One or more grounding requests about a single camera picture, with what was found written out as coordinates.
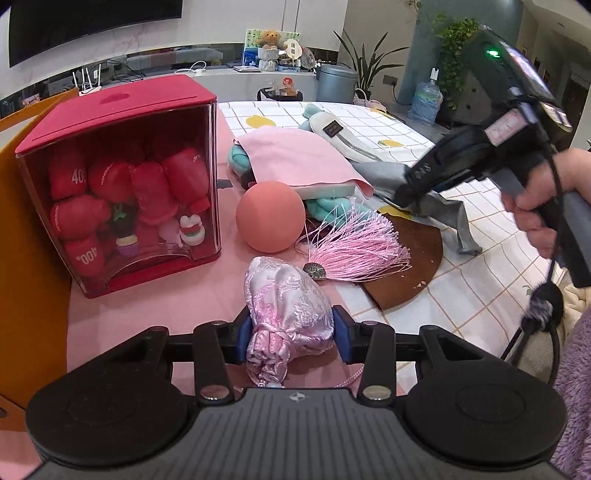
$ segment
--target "pink cloth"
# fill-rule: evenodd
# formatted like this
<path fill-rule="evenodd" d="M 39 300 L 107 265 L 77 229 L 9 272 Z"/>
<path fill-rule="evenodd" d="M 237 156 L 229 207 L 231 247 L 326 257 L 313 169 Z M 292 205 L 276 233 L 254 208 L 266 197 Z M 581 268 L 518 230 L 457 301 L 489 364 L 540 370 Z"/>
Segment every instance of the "pink cloth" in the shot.
<path fill-rule="evenodd" d="M 240 137 L 258 183 L 275 180 L 291 187 L 355 182 L 370 198 L 374 188 L 330 143 L 298 128 L 261 127 Z"/>
<path fill-rule="evenodd" d="M 246 272 L 244 295 L 254 325 L 246 361 L 256 385 L 283 383 L 291 360 L 333 347 L 330 302 L 303 270 L 256 257 Z"/>
<path fill-rule="evenodd" d="M 21 480 L 41 464 L 27 432 L 0 430 L 0 478 Z"/>

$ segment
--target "blue gripper pad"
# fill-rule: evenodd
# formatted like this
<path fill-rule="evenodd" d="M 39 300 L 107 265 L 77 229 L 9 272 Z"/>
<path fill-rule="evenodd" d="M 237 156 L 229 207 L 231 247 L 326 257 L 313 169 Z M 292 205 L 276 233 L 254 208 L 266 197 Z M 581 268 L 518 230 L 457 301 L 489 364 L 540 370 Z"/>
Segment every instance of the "blue gripper pad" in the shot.
<path fill-rule="evenodd" d="M 349 328 L 341 318 L 337 309 L 333 307 L 333 318 L 335 320 L 335 344 L 339 349 L 340 357 L 346 364 L 351 362 L 351 341 Z"/>
<path fill-rule="evenodd" d="M 245 322 L 238 330 L 238 341 L 236 342 L 236 350 L 238 353 L 238 360 L 241 363 L 246 362 L 246 349 L 248 348 L 248 343 L 251 341 L 252 336 L 252 318 L 250 313 L 246 318 Z"/>

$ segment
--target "small screen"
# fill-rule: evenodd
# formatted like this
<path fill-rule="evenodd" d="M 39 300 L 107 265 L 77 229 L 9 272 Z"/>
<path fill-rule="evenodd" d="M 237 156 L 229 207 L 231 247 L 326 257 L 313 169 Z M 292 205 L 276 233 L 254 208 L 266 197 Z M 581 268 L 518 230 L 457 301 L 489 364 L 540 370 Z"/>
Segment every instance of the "small screen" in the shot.
<path fill-rule="evenodd" d="M 183 0 L 16 0 L 10 9 L 9 65 L 85 35 L 181 18 L 182 11 Z"/>
<path fill-rule="evenodd" d="M 531 66 L 531 63 L 529 63 L 527 59 L 516 49 L 510 47 L 502 40 L 501 45 L 505 47 L 507 53 L 511 56 L 513 61 L 519 66 L 521 71 L 529 79 L 530 85 L 536 91 L 536 93 L 543 95 L 545 97 L 552 98 L 552 93 L 548 90 L 548 87 L 546 86 L 540 75 L 538 75 L 538 72 L 536 72 L 534 68 Z"/>

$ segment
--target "yellow lemon print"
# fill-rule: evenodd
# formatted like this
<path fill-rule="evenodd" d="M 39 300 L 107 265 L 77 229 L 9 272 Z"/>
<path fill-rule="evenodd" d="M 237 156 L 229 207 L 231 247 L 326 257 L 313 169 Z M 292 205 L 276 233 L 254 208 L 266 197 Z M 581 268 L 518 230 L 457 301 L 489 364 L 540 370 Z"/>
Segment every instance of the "yellow lemon print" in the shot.
<path fill-rule="evenodd" d="M 276 124 L 273 120 L 269 120 L 268 118 L 260 115 L 253 115 L 246 119 L 246 124 L 249 127 L 253 128 L 260 128 L 264 125 L 269 125 L 269 127 L 276 127 Z"/>
<path fill-rule="evenodd" d="M 387 116 L 388 118 L 394 119 L 394 117 L 383 110 L 378 110 L 377 108 L 370 108 L 370 112 L 381 113 L 383 116 Z"/>
<path fill-rule="evenodd" d="M 395 142 L 394 140 L 380 140 L 378 143 L 380 145 L 383 145 L 384 147 L 403 147 L 404 146 L 400 142 Z"/>
<path fill-rule="evenodd" d="M 393 207 L 391 205 L 386 205 L 384 207 L 381 207 L 380 209 L 378 209 L 378 212 L 379 213 L 387 213 L 388 215 L 392 215 L 393 217 L 402 217 L 402 218 L 406 218 L 406 220 L 411 220 L 408 212 L 405 212 L 403 210 L 398 210 L 396 207 Z"/>

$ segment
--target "television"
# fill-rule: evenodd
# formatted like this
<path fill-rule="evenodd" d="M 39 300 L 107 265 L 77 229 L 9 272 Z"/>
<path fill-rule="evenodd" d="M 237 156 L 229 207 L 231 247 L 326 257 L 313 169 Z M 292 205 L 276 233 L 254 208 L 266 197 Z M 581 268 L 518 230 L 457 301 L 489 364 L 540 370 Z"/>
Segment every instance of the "television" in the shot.
<path fill-rule="evenodd" d="M 180 18 L 183 0 L 16 0 L 10 9 L 8 61 L 126 25 Z"/>

